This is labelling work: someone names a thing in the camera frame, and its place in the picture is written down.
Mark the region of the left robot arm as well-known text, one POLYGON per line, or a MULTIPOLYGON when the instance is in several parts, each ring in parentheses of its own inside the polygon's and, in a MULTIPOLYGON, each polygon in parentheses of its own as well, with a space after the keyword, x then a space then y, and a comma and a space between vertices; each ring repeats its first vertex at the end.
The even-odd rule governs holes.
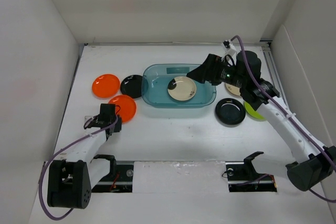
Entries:
POLYGON ((72 144, 74 149, 49 165, 47 204, 49 207, 85 209, 92 189, 104 178, 117 175, 113 155, 98 154, 99 148, 122 128, 119 105, 100 104, 99 114, 88 119, 84 129, 97 129, 72 144))

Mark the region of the cream plate with flowers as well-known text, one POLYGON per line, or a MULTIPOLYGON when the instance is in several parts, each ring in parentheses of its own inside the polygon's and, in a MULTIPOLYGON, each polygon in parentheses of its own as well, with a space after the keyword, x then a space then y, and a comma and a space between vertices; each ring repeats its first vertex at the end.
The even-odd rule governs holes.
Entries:
POLYGON ((228 83, 225 84, 225 88, 232 96, 236 98, 241 98, 240 88, 230 85, 228 83))

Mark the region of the orange plate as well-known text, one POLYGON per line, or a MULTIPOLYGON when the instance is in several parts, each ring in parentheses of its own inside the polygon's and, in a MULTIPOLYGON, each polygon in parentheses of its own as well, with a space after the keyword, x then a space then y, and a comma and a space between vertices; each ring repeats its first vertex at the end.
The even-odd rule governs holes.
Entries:
POLYGON ((135 100, 128 95, 117 95, 110 99, 109 104, 114 104, 118 107, 116 114, 121 116, 123 124, 131 121, 137 111, 135 100))
POLYGON ((120 80, 113 74, 103 74, 98 76, 92 83, 92 93, 98 98, 110 98, 118 93, 120 80))

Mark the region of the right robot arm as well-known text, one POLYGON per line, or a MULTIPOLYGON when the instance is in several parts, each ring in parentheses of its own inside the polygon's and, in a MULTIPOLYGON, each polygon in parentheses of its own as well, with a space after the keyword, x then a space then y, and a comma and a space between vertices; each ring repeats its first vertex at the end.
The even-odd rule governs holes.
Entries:
POLYGON ((209 54, 187 77, 216 86, 228 83, 238 87, 240 96, 262 115, 289 147, 294 162, 286 165, 291 183, 301 191, 311 190, 335 172, 335 146, 318 141, 286 107, 279 91, 261 77, 261 60, 240 45, 237 51, 231 40, 223 43, 224 56, 209 54))

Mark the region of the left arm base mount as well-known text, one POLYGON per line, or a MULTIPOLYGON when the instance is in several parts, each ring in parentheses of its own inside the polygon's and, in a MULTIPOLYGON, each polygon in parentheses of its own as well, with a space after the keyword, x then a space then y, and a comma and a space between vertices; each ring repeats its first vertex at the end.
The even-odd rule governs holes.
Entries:
POLYGON ((92 189, 93 193, 131 193, 134 164, 117 163, 114 175, 103 177, 92 189))

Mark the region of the cream plate with black patch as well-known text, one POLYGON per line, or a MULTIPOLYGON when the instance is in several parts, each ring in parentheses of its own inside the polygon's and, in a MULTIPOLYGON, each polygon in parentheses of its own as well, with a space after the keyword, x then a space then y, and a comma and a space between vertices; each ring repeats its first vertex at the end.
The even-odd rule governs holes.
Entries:
POLYGON ((196 95, 195 82, 186 76, 173 78, 167 85, 167 91, 171 98, 177 101, 188 101, 196 95))

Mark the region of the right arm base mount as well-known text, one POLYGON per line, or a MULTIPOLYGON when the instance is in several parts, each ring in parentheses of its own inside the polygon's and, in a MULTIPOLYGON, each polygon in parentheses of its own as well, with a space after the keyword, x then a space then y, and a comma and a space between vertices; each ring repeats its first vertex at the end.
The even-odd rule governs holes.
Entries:
POLYGON ((222 177, 227 179, 230 193, 277 192, 273 175, 257 173, 252 161, 263 152, 257 151, 243 161, 225 162, 222 177))

